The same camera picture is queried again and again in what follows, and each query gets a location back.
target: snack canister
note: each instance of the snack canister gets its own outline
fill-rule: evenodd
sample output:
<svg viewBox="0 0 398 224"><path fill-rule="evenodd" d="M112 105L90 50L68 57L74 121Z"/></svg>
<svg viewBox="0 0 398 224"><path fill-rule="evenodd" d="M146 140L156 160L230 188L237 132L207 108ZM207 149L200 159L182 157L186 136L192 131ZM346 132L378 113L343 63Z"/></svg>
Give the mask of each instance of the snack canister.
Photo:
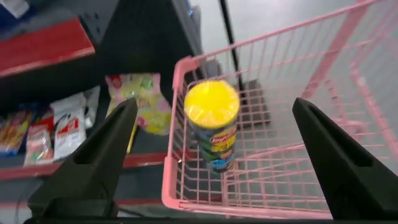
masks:
<svg viewBox="0 0 398 224"><path fill-rule="evenodd" d="M222 173L233 168L238 92L226 81L208 80L188 91L184 111L207 167Z"/></svg>

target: wire basket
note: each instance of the wire basket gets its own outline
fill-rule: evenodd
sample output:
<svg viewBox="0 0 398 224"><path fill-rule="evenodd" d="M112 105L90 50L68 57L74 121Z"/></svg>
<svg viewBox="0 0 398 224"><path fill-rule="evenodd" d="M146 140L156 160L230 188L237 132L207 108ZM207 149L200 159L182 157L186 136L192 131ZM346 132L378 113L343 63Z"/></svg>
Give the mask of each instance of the wire basket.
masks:
<svg viewBox="0 0 398 224"><path fill-rule="evenodd" d="M398 173L398 1L360 1L310 21L176 64L162 201L190 212L258 218L331 218L292 114L317 105ZM239 56L239 71L231 50ZM218 63L211 67L209 63ZM244 80L234 169L204 165L183 112L186 92L209 79Z"/></svg>

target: yellow lid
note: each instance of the yellow lid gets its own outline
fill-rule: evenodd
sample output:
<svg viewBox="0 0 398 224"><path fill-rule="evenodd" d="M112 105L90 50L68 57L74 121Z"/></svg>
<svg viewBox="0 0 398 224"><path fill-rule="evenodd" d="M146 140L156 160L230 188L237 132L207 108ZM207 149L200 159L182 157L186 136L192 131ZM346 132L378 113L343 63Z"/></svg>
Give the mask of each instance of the yellow lid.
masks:
<svg viewBox="0 0 398 224"><path fill-rule="evenodd" d="M186 95L184 111L202 128L220 128L231 123L239 111L238 92L226 81L211 80L194 86Z"/></svg>

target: candy bag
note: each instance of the candy bag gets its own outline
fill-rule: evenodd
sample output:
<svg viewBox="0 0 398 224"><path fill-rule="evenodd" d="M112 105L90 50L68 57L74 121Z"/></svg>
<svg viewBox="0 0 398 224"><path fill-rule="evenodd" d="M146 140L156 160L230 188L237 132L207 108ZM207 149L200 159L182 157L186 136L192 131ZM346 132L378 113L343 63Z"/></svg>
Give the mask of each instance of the candy bag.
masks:
<svg viewBox="0 0 398 224"><path fill-rule="evenodd" d="M166 135L170 130L171 107L160 91L160 74L125 74L106 77L115 102L136 97L137 124L146 132Z"/></svg>

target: snack package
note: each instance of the snack package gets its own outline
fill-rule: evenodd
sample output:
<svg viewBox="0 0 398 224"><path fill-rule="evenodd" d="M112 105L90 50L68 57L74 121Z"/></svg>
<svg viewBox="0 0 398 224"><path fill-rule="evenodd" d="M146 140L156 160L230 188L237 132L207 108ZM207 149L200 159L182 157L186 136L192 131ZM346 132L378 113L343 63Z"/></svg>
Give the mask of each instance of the snack package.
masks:
<svg viewBox="0 0 398 224"><path fill-rule="evenodd" d="M86 129L92 128L97 115L98 99L100 98L100 86L96 86L83 94L86 98L85 123Z"/></svg>
<svg viewBox="0 0 398 224"><path fill-rule="evenodd" d="M111 102L112 106L136 97L137 124L148 133L158 135L169 133L171 107L160 91L160 74L113 75L106 77L106 82L111 101L114 101Z"/></svg>
<svg viewBox="0 0 398 224"><path fill-rule="evenodd" d="M33 117L33 111L21 110L0 118L0 156L18 153Z"/></svg>
<svg viewBox="0 0 398 224"><path fill-rule="evenodd" d="M33 123L27 132L25 166L47 164L53 161L51 133L54 128L53 116L44 116Z"/></svg>
<svg viewBox="0 0 398 224"><path fill-rule="evenodd" d="M86 98L83 93L78 93L50 106L54 110L54 159L57 160L69 156L86 139Z"/></svg>

